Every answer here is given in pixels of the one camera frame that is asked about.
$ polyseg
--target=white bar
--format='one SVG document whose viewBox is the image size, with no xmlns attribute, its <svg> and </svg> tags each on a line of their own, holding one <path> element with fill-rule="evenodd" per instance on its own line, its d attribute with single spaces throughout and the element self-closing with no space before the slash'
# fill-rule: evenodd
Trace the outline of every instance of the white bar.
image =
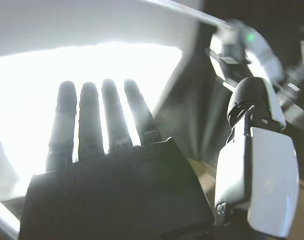
<svg viewBox="0 0 304 240">
<path fill-rule="evenodd" d="M 157 5 L 162 8 L 190 16 L 194 19 L 198 19 L 202 23 L 209 24 L 215 27 L 228 27 L 228 28 L 230 27 L 230 25 L 224 20 L 221 20 L 215 16 L 211 16 L 209 14 L 198 11 L 194 8 L 185 6 L 183 4 L 180 4 L 172 0 L 140 0 L 140 1 Z"/>
<path fill-rule="evenodd" d="M 20 221 L 0 202 L 0 230 L 10 240 L 19 238 Z"/>
</svg>

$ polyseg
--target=green led indicator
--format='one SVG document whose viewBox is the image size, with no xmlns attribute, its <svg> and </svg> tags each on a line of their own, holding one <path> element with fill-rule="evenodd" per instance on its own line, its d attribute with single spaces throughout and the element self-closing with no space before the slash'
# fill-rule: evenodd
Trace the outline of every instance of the green led indicator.
<svg viewBox="0 0 304 240">
<path fill-rule="evenodd" d="M 253 33 L 250 33 L 250 34 L 247 35 L 247 40 L 248 40 L 249 42 L 253 42 L 254 39 L 255 39 L 255 36 L 254 36 Z"/>
</svg>

